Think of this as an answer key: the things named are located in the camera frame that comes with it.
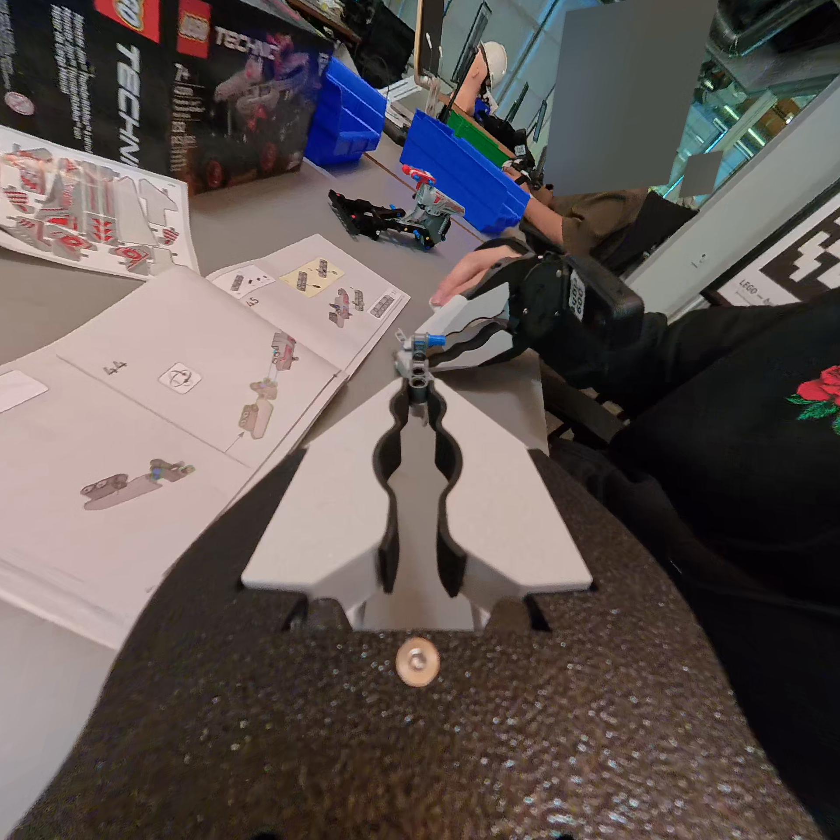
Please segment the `open instruction booklet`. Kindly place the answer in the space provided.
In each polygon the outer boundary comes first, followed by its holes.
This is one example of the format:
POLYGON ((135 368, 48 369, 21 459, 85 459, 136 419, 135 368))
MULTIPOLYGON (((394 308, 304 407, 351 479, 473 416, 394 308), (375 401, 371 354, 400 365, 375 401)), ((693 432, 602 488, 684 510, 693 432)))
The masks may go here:
POLYGON ((172 267, 2 365, 2 600, 116 649, 410 301, 320 235, 172 267))

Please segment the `mannequin head with white cap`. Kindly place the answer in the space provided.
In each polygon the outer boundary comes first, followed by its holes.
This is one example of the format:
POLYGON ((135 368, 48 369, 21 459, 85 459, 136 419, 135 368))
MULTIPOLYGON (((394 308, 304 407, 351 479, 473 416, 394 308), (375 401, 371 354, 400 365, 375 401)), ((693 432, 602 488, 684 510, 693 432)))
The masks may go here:
POLYGON ((493 91, 506 75, 508 54, 496 41, 480 41, 465 78, 465 86, 476 98, 493 91))

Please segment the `small grey brick assembly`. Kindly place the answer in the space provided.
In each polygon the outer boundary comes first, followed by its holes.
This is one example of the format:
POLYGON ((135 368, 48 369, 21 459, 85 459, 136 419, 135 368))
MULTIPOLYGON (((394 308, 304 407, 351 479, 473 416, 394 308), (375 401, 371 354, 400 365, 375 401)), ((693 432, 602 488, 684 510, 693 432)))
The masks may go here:
POLYGON ((428 355, 430 350, 443 348, 446 337, 429 332, 407 335, 400 329, 395 331, 395 337, 400 345, 395 353, 395 370, 406 382, 411 414, 415 417, 426 417, 432 381, 428 355))

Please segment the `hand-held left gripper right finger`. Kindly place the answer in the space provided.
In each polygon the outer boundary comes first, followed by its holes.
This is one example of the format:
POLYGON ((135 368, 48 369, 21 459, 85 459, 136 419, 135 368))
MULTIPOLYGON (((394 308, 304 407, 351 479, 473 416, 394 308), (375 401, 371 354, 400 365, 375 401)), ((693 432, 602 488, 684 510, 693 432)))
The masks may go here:
POLYGON ((447 484, 437 508, 437 572, 483 629, 499 602, 592 587, 536 462, 542 452, 447 384, 427 388, 434 462, 447 484))

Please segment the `grey desk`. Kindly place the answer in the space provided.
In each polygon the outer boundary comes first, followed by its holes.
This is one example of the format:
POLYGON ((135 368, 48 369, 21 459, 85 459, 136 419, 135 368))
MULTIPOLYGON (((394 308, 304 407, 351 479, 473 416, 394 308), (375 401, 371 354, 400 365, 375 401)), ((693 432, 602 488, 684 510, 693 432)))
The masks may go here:
MULTIPOLYGON (((204 274, 266 256, 320 234, 411 295, 395 324, 407 330, 429 313, 434 289, 483 235, 455 224, 440 248, 347 235, 328 190, 381 204, 410 203, 400 153, 387 139, 374 157, 331 172, 297 173, 235 185, 192 200, 192 238, 204 274)), ((2 369, 63 338, 139 284, 2 250, 2 369)), ((548 451, 539 365, 533 353, 446 382, 531 448, 548 451)), ((39 798, 74 746, 116 657, 108 646, 2 599, 2 838, 39 798)))

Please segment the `black brick chassis assembly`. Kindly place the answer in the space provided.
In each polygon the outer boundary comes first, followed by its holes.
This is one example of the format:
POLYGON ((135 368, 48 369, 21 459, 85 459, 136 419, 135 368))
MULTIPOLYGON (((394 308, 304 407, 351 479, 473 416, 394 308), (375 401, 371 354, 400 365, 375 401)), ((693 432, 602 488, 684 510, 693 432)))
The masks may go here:
POLYGON ((332 210, 338 215, 352 235, 377 239, 391 230, 397 233, 410 231, 405 221, 406 213, 394 206, 378 206, 362 198, 349 198, 333 189, 328 193, 332 210))

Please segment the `red grey sticker sheet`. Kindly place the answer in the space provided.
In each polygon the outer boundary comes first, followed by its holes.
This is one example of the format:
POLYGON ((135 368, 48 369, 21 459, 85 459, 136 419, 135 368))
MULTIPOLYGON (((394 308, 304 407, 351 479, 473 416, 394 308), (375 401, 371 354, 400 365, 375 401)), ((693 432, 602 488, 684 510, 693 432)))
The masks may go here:
POLYGON ((146 280, 199 270, 185 183, 1 129, 1 246, 146 280))

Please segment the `person's torso in black sweater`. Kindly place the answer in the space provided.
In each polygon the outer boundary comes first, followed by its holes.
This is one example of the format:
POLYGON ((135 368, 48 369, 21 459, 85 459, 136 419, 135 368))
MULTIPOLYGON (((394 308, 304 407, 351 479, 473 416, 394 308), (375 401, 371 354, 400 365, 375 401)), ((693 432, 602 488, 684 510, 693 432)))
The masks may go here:
POLYGON ((670 573, 780 775, 838 838, 837 351, 588 377, 631 417, 553 459, 670 573))

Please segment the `black toy box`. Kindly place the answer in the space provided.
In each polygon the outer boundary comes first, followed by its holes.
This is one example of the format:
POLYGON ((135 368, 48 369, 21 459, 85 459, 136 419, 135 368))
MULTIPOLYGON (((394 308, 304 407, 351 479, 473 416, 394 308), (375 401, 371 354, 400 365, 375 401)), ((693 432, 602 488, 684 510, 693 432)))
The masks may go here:
POLYGON ((286 2, 2 1, 2 126, 220 190, 300 170, 332 55, 286 2))

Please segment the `blue plastic bin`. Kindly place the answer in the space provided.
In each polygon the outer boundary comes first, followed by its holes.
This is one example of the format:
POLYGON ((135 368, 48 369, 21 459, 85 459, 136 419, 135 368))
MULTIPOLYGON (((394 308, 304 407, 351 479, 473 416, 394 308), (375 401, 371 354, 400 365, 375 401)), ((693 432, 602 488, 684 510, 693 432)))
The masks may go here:
POLYGON ((416 110, 400 162, 428 172, 436 187, 465 209, 465 220, 483 235, 519 226, 530 196, 448 126, 416 110))
POLYGON ((321 168, 357 162, 377 147, 386 107, 384 95, 331 58, 322 78, 305 158, 321 168))

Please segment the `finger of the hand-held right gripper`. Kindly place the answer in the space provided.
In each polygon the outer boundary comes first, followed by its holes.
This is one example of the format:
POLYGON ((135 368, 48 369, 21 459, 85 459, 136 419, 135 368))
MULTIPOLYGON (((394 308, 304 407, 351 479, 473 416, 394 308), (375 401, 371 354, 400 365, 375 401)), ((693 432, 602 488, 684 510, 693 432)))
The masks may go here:
POLYGON ((504 318, 508 299, 509 289, 485 290, 469 298, 456 295, 434 311, 429 319, 429 333, 449 336, 462 332, 476 321, 504 318))
POLYGON ((433 372, 463 371, 511 361, 529 347, 524 339, 505 329, 479 329, 467 339, 447 342, 429 357, 433 372))

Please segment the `person's right forearm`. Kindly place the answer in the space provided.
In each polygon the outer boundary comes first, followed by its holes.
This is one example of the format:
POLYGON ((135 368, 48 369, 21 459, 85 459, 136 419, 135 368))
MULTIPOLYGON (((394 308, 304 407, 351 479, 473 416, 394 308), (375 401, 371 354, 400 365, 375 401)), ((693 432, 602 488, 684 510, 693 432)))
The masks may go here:
POLYGON ((682 385, 752 344, 768 344, 747 373, 747 385, 780 364, 785 370, 838 356, 839 292, 810 301, 769 307, 714 307, 674 322, 648 313, 638 338, 609 350, 562 327, 541 350, 543 362, 579 390, 592 389, 636 419, 682 385))

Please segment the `black white marker poster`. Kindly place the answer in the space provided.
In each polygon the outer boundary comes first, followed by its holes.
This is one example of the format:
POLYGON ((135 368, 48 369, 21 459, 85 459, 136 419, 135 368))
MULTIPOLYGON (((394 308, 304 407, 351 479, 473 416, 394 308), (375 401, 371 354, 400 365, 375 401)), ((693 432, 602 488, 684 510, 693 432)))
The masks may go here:
POLYGON ((835 182, 701 292, 711 306, 809 301, 839 286, 839 183, 835 182))

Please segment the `person's right hand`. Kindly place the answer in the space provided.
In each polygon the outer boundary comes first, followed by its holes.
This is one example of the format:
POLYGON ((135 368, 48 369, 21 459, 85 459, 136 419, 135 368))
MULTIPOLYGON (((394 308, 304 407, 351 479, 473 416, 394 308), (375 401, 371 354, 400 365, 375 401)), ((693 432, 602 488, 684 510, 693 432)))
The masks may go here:
POLYGON ((468 253, 437 286, 429 299, 430 306, 440 308, 451 298, 465 295, 479 284, 483 276, 496 263, 508 258, 517 259, 520 256, 517 250, 507 245, 477 249, 468 253))

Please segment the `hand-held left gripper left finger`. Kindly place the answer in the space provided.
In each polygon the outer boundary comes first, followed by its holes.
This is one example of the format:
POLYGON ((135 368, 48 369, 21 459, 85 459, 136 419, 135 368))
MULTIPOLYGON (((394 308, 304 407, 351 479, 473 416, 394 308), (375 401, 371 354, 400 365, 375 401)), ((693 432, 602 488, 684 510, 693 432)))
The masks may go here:
POLYGON ((300 452, 241 582, 338 603, 362 629, 367 602, 390 594, 400 558, 396 495, 403 383, 393 381, 300 452))

